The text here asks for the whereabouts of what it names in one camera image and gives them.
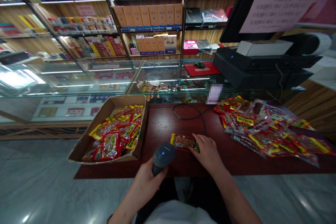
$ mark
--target wooden counter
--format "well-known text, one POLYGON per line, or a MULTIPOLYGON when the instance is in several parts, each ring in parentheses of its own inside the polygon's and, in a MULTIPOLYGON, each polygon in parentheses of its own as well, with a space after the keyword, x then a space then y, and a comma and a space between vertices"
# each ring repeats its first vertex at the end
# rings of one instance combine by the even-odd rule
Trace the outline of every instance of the wooden counter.
MULTIPOLYGON (((204 134, 202 117, 194 120, 180 120, 173 114, 176 104, 150 104, 141 157, 138 161, 116 162, 110 164, 81 165, 75 179, 107 179, 135 177, 140 165, 149 160, 163 141, 169 141, 172 133, 191 136, 191 133, 204 134)), ((200 111, 209 105, 192 104, 200 111)), ((179 106, 175 112, 184 118, 198 115, 189 106, 179 106)), ((224 133, 219 114, 213 109, 204 113, 207 136, 214 139, 218 152, 226 168, 232 175, 270 175, 303 173, 336 173, 336 157, 320 155, 320 169, 296 157, 263 159, 250 149, 232 140, 224 133)), ((169 166, 168 177, 206 176, 207 171, 188 152, 178 150, 173 163, 169 166)))
POLYGON ((285 106, 336 144, 336 92, 310 79, 301 86, 306 90, 287 101, 285 106))

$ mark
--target wooden wall panel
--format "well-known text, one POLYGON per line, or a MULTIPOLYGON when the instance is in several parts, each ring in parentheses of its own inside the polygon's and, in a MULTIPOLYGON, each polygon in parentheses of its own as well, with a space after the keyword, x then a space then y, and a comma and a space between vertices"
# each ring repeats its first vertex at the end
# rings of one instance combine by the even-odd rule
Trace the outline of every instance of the wooden wall panel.
POLYGON ((236 0, 188 0, 188 8, 203 9, 226 9, 234 6, 236 0))
POLYGON ((78 2, 78 3, 53 3, 39 5, 41 11, 47 18, 81 16, 76 5, 92 5, 96 16, 111 15, 105 1, 100 2, 78 2))
POLYGON ((2 44, 4 49, 14 51, 28 51, 36 55, 39 51, 45 51, 49 54, 64 53, 63 48, 51 38, 29 38, 29 39, 6 39, 7 43, 2 44))
POLYGON ((285 106, 336 144, 336 92, 311 80, 306 80, 301 86, 306 90, 286 102, 285 106))
POLYGON ((28 33, 29 26, 22 21, 20 16, 34 15, 27 6, 3 6, 1 7, 0 23, 12 23, 21 33, 28 33))

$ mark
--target red mat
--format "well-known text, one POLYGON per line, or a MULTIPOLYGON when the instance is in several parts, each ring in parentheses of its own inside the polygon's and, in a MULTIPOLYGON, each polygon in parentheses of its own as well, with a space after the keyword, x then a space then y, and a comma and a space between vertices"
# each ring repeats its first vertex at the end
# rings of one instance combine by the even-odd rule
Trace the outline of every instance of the red mat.
POLYGON ((215 68, 212 62, 206 61, 202 63, 204 64, 204 68, 198 68, 197 66, 194 66, 194 63, 186 63, 183 65, 187 69, 190 76, 219 74, 219 71, 215 68))

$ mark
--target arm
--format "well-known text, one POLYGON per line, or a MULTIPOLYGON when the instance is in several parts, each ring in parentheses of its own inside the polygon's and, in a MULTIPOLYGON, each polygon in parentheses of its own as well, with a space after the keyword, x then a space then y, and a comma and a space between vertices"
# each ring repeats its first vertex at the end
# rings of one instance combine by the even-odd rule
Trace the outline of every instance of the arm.
POLYGON ((223 165, 215 141, 203 135, 193 136, 199 145, 200 153, 192 148, 190 151, 216 182, 232 222, 262 223, 223 165))
POLYGON ((107 224, 131 223, 136 213, 153 198, 167 174, 167 169, 163 169, 154 177, 152 167, 153 158, 141 165, 125 198, 107 224))

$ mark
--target marble floor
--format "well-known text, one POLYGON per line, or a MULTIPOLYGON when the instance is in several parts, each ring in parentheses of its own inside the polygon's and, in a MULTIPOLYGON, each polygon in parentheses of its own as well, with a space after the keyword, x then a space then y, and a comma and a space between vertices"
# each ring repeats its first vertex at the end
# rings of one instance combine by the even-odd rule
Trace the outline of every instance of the marble floor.
MULTIPOLYGON (((132 179, 73 180, 76 140, 0 142, 0 223, 105 224, 132 179)), ((336 174, 237 176, 264 223, 336 223, 336 174)), ((188 178, 177 178, 179 196, 188 178)))

